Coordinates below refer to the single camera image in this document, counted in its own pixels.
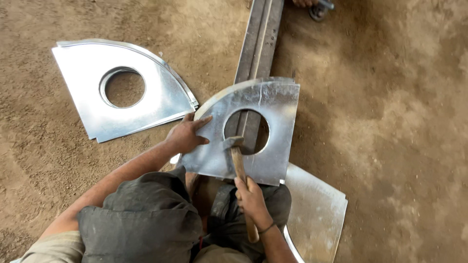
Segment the sandy ground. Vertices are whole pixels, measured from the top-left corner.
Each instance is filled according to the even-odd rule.
[[[286,4],[272,69],[301,84],[290,161],[349,200],[335,262],[468,261],[468,2],[335,3],[321,24]],[[246,5],[0,0],[0,263],[175,124],[89,140],[55,42],[163,52],[203,103],[234,80]]]

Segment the metal rail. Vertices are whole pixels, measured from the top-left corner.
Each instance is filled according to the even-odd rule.
[[[234,84],[269,77],[284,0],[254,0],[245,31]],[[252,110],[234,113],[227,121],[225,137],[244,137],[243,154],[253,154],[261,116]]]

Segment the hammer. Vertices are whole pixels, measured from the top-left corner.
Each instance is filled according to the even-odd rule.
[[[247,185],[247,177],[245,176],[244,170],[244,161],[242,159],[241,149],[239,148],[239,146],[242,145],[243,141],[244,137],[242,136],[233,136],[226,138],[226,140],[223,141],[223,148],[225,150],[231,150],[235,175],[236,177],[241,179],[245,183],[245,185]],[[248,215],[245,215],[245,224],[247,226],[247,234],[249,235],[250,243],[258,242],[260,237],[258,235],[257,227],[255,226],[253,219]]]

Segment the black pants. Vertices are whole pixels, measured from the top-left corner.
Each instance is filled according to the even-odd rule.
[[[202,222],[184,182],[184,167],[148,173],[121,183],[102,208],[84,207],[78,214],[86,248],[82,262],[189,262],[202,235]],[[282,230],[291,208],[289,190],[284,185],[261,188],[267,209]],[[235,190],[233,185],[218,189],[204,246],[233,248],[252,262],[262,261],[263,245],[248,241]]]

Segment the hand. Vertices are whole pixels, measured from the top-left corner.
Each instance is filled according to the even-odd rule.
[[[247,176],[247,185],[238,177],[234,179],[234,183],[237,187],[235,196],[241,212],[253,219],[258,231],[270,227],[273,224],[273,219],[266,209],[260,186],[250,176]]]
[[[194,121],[194,112],[185,115],[182,122],[174,126],[166,137],[166,142],[171,145],[171,148],[177,153],[189,153],[200,144],[208,144],[210,141],[201,136],[196,135],[196,131],[213,119],[213,116],[208,116],[203,119]]]
[[[319,3],[318,0],[292,0],[297,7],[311,7]]]

